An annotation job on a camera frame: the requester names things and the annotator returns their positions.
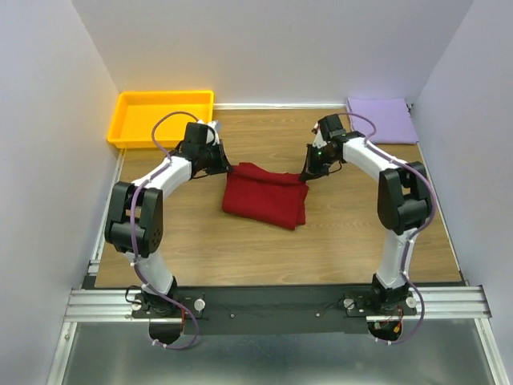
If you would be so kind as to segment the red t shirt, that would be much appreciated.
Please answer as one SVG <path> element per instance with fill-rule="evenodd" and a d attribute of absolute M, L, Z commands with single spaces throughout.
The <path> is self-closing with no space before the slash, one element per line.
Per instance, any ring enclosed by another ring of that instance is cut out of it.
<path fill-rule="evenodd" d="M 308 191 L 297 174 L 269 172 L 244 162 L 227 175 L 221 208 L 227 214 L 294 230 L 306 223 Z"/>

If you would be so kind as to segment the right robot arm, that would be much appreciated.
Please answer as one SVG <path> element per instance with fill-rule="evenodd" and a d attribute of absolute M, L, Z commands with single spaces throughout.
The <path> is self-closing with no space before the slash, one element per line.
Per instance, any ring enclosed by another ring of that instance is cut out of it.
<path fill-rule="evenodd" d="M 299 179 L 315 180 L 329 175 L 332 164 L 352 164 L 378 183 L 377 213 L 387 230 L 381 265 L 373 275 L 365 309 L 387 314 L 404 302 L 413 287 L 409 280 L 414 244 L 434 219 L 434 190 L 426 168 L 384 152 L 370 141 L 370 134 L 345 130 L 343 113 L 327 115 L 314 126 Z"/>

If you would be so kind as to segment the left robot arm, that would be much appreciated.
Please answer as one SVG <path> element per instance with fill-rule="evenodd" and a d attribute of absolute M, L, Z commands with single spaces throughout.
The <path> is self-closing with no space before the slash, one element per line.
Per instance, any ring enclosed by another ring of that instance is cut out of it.
<path fill-rule="evenodd" d="M 164 152 L 162 162 L 132 182 L 119 181 L 111 192 L 105 241 L 131 263 L 150 307 L 161 317 L 184 306 L 177 302 L 176 278 L 166 266 L 160 244 L 164 235 L 164 202 L 198 172 L 211 176 L 232 171 L 220 138 L 219 121 L 189 122 L 184 139 Z"/>

